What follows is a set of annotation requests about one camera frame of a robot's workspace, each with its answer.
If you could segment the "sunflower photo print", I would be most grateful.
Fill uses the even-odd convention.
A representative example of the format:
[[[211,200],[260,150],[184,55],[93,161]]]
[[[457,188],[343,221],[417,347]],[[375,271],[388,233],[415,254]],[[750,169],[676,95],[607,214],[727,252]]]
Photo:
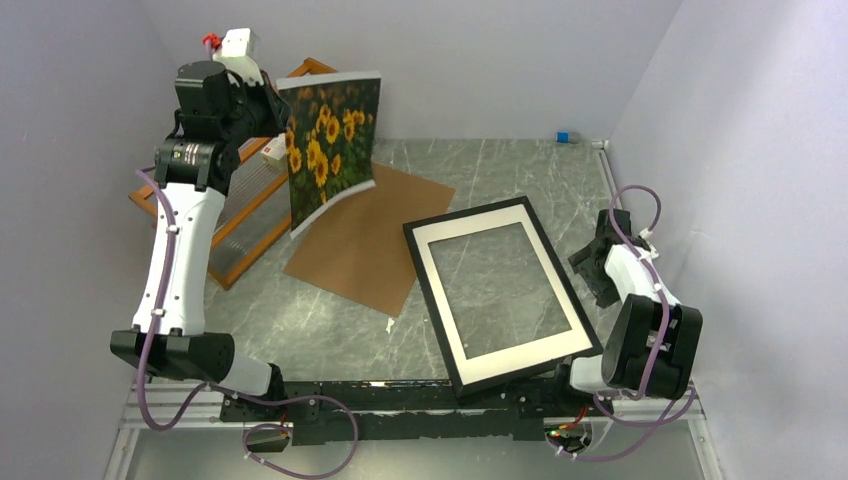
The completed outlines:
[[[291,236],[329,208],[376,185],[372,153],[382,75],[336,72],[281,78],[291,108],[285,132]]]

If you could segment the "white red medicine box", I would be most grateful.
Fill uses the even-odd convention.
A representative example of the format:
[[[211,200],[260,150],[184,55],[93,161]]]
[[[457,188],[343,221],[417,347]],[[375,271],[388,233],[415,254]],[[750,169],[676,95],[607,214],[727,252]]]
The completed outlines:
[[[279,171],[287,170],[287,145],[284,135],[270,139],[260,150],[262,159]]]

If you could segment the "brown backing board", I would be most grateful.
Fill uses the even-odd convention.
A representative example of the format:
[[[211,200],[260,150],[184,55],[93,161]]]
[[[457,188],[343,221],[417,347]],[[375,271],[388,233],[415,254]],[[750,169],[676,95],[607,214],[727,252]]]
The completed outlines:
[[[397,317],[416,278],[403,226],[445,213],[455,189],[383,165],[374,176],[312,223],[284,273]]]

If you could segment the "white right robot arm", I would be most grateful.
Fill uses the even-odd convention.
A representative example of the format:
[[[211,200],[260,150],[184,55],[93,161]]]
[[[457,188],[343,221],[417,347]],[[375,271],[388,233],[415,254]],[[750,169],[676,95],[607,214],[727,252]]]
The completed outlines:
[[[677,400],[687,390],[703,317],[667,291],[653,256],[647,240],[632,235],[630,213],[613,208],[598,213],[594,239],[569,257],[596,305],[621,309],[603,353],[574,359],[569,377],[551,386],[559,413],[577,413],[598,392]]]

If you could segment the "orange wooden shelf rack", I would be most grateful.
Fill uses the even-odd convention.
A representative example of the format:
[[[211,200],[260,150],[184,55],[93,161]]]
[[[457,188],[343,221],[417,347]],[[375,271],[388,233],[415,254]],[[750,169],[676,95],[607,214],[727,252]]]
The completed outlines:
[[[155,227],[162,227],[169,217],[164,209],[166,205],[171,207],[175,219],[184,216],[183,208],[177,204],[175,185],[184,185],[191,193],[214,190],[224,196],[232,195],[234,198],[225,202],[214,216],[208,243],[212,251],[227,248],[242,254],[228,271],[207,268],[208,275],[228,290],[289,229],[291,219],[285,216],[251,248],[238,243],[233,235],[279,191],[288,177],[259,164],[254,164],[245,175],[236,175],[237,168],[252,160],[272,138],[252,138],[244,143],[192,141],[182,136],[178,109],[174,113],[174,129],[157,149],[154,165],[138,172],[146,186],[131,193],[130,198],[154,217]]]

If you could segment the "blue capped small bottle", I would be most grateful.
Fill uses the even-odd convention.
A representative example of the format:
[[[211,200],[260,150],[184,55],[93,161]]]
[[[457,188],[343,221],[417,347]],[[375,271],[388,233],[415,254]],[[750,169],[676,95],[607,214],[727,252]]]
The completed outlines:
[[[558,131],[555,135],[555,141],[562,144],[579,144],[581,140],[581,135],[572,131]]]

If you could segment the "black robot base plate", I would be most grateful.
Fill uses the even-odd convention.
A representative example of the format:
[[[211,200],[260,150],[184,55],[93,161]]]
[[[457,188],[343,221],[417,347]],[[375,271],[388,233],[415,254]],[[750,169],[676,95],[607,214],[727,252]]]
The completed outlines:
[[[508,382],[466,397],[447,380],[324,381],[286,384],[286,405],[225,395],[225,423],[284,422],[296,446],[362,441],[509,437],[537,441],[566,424],[601,418],[589,394],[558,376]]]

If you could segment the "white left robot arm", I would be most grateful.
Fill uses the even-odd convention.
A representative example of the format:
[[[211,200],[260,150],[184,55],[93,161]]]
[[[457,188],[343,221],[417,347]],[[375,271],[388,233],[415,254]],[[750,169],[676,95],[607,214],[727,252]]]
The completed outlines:
[[[132,325],[110,350],[140,380],[198,380],[246,394],[249,410],[277,418],[286,393],[278,367],[237,352],[229,334],[205,326],[204,285],[211,243],[247,141],[285,130],[289,108],[252,60],[183,65],[174,81],[175,127],[143,178],[157,198],[150,268]]]

